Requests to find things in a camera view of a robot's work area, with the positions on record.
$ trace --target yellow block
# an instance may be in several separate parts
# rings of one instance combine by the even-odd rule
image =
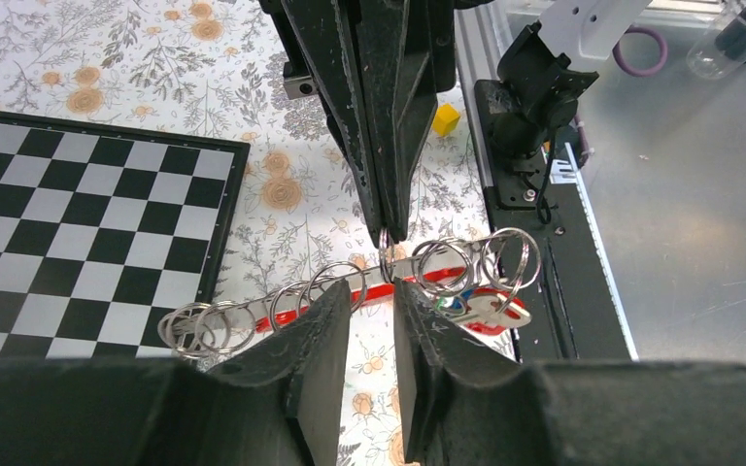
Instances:
[[[458,124],[461,115],[450,104],[443,105],[436,111],[436,117],[433,119],[433,131],[439,133],[439,136],[447,136]]]

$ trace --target metal table surface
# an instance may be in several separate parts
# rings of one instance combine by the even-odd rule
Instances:
[[[582,97],[583,174],[640,358],[746,361],[746,66],[698,78],[685,56],[702,30],[678,15],[645,18],[668,42],[660,73],[611,59]],[[633,65],[655,62],[650,39],[622,44]]]

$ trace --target black and white checkered board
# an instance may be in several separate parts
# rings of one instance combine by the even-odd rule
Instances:
[[[212,299],[249,146],[0,114],[0,357],[162,355]]]

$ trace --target transparent container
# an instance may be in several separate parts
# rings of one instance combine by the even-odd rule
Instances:
[[[746,0],[728,0],[722,13],[688,52],[697,75],[718,80],[746,63]]]

